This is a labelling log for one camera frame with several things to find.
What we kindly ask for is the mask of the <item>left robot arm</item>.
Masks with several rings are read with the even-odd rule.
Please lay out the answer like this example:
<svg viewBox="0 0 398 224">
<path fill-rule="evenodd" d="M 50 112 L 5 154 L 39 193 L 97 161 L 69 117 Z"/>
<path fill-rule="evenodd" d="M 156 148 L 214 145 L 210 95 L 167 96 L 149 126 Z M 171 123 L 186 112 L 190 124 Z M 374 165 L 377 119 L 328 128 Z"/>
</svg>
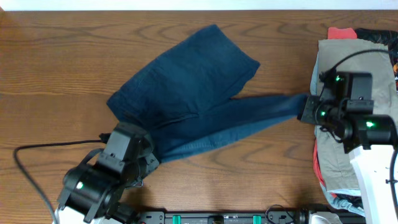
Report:
<svg viewBox="0 0 398 224">
<path fill-rule="evenodd" d="M 99 138 L 105 147 L 91 151 L 63 178 L 56 210 L 59 223 L 139 221 L 139 212 L 120 199 L 158 168 L 155 144 L 149 132 L 131 123 L 119 123 Z"/>
</svg>

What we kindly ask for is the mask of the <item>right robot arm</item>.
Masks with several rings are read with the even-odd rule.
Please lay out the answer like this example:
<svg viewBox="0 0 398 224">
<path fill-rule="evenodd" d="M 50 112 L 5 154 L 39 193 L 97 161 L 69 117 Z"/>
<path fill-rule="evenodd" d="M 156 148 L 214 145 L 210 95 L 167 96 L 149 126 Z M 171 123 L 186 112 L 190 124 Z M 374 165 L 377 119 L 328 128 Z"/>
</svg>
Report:
<svg viewBox="0 0 398 224">
<path fill-rule="evenodd" d="M 304 98 L 298 120 L 315 124 L 341 143 L 356 174 L 367 223 L 397 223 L 397 129 L 385 114 L 361 108 L 351 100 Z"/>
</svg>

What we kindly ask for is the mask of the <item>dark blue shorts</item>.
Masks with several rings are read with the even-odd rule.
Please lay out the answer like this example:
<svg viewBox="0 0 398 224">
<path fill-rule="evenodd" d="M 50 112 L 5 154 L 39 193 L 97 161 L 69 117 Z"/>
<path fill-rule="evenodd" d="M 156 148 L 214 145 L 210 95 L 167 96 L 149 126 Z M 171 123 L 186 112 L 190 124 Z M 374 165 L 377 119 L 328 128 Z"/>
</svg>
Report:
<svg viewBox="0 0 398 224">
<path fill-rule="evenodd" d="M 183 159 L 299 114 L 304 94 L 238 98 L 258 68 L 211 25 L 151 61 L 107 104 L 118 120 L 150 132 L 160 161 Z"/>
</svg>

